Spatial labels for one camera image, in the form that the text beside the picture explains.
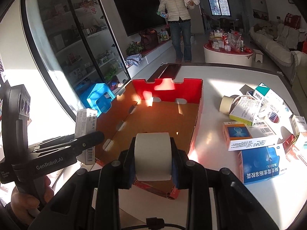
plastic bag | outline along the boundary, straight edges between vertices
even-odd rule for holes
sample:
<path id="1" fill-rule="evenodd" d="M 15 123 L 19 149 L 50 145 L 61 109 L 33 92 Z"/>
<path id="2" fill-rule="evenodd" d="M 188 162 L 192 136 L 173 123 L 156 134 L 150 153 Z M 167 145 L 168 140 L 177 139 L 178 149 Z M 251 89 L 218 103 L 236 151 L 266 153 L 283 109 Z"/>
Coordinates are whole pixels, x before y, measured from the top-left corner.
<path id="1" fill-rule="evenodd" d="M 241 37 L 242 33 L 231 30 L 231 33 L 227 33 L 227 39 L 231 49 L 237 53 L 241 52 Z"/>

blue medicine box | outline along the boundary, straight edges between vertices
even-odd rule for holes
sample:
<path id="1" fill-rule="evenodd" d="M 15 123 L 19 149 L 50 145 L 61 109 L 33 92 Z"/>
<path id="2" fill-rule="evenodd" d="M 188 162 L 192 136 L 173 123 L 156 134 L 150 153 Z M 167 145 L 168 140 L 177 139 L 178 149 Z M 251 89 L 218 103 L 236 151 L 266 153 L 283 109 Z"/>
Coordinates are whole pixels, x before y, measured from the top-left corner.
<path id="1" fill-rule="evenodd" d="M 288 160 L 282 144 L 239 153 L 240 180 L 243 184 L 270 179 L 285 173 L 287 168 Z"/>

cable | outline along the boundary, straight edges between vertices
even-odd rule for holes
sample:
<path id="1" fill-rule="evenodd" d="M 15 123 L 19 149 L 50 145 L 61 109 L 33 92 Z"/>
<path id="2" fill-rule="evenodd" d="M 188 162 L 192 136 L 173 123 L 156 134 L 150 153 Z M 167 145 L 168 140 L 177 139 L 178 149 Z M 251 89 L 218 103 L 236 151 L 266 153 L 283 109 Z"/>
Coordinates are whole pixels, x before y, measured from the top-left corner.
<path id="1" fill-rule="evenodd" d="M 162 218 L 147 218 L 145 225 L 138 225 L 138 226 L 131 226 L 131 227 L 125 227 L 122 228 L 122 230 L 134 230 L 134 229 L 140 229 L 140 228 L 148 228 L 150 230 L 159 230 L 163 229 L 165 227 L 174 227 L 181 230 L 185 230 L 185 227 L 176 225 L 176 224 L 166 224 L 164 223 L 164 220 Z"/>
<path id="2" fill-rule="evenodd" d="M 164 226 L 165 227 L 174 227 L 174 228 L 178 228 L 178 229 L 181 229 L 181 230 L 185 230 L 185 227 L 179 226 L 179 225 L 176 225 L 176 224 L 165 223 Z M 122 228 L 122 230 L 134 230 L 134 229 L 140 229 L 140 228 L 148 228 L 148 226 L 147 225 L 131 226 L 131 227 Z"/>

small wooden stool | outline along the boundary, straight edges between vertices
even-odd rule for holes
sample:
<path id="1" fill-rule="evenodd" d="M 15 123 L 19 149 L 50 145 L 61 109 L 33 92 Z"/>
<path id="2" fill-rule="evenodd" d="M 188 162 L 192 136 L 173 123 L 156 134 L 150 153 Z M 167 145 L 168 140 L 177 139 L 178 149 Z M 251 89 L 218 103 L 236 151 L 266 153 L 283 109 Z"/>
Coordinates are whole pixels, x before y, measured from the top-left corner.
<path id="1" fill-rule="evenodd" d="M 257 62 L 258 60 L 260 60 L 260 62 L 262 63 L 262 57 L 263 57 L 263 53 L 260 50 L 257 49 L 253 49 L 254 53 L 255 53 L 255 62 Z"/>

human hand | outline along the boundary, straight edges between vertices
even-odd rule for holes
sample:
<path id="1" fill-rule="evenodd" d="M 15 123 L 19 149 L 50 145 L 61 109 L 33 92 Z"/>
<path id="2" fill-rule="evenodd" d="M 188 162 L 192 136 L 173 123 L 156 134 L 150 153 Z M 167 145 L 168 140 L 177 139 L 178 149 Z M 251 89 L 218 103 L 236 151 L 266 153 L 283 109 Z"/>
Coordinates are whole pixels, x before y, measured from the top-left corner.
<path id="1" fill-rule="evenodd" d="M 49 202 L 54 195 L 54 191 L 49 186 L 50 179 L 45 175 L 45 194 L 44 200 Z M 28 210 L 36 209 L 39 206 L 39 200 L 32 195 L 18 192 L 15 187 L 11 196 L 11 208 L 16 217 L 24 224 L 30 225 L 33 217 L 28 213 Z"/>

